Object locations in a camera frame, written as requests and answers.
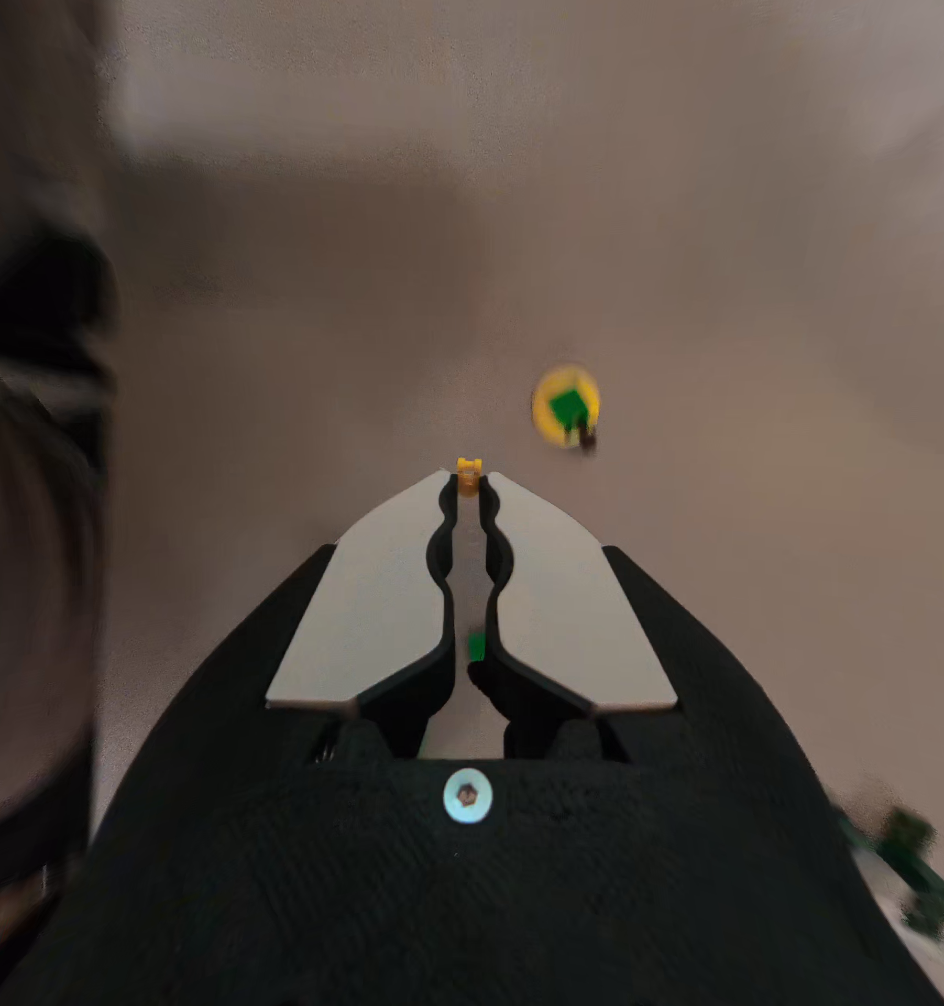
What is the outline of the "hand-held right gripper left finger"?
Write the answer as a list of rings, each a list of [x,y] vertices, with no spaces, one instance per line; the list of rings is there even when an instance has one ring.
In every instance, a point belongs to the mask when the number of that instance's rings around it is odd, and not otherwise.
[[[268,708],[378,726],[396,757],[419,754],[455,683],[455,476],[433,471],[353,523],[301,616]]]

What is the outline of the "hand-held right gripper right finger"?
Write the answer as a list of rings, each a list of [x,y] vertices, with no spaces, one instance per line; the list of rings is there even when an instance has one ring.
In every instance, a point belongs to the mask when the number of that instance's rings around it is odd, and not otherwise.
[[[569,721],[659,715],[678,695],[606,549],[504,474],[479,486],[490,593],[477,685],[506,720],[505,757],[542,757]]]

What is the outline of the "grey desk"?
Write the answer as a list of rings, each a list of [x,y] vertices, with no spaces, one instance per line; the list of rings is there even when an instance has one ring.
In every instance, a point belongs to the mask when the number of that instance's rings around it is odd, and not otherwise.
[[[109,4],[96,816],[261,598],[463,455],[944,876],[944,2]],[[590,455],[531,420],[574,363]]]

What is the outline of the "yellow dish brick assembly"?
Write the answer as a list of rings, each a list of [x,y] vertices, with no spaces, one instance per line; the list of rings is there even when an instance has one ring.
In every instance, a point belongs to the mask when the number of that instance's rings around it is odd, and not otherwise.
[[[550,368],[531,396],[531,420],[550,446],[592,454],[597,446],[601,393],[591,373],[579,364]]]

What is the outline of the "person's torso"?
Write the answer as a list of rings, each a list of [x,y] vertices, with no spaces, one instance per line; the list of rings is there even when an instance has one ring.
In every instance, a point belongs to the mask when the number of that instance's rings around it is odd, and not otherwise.
[[[90,805],[109,6],[0,1],[0,876],[83,842]]]

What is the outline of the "dark green vine brick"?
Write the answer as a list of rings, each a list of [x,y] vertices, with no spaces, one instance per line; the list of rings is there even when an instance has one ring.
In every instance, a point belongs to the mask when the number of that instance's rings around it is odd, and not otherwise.
[[[944,879],[928,856],[938,833],[913,810],[893,806],[874,830],[841,807],[836,818],[866,886],[900,936],[944,944]]]

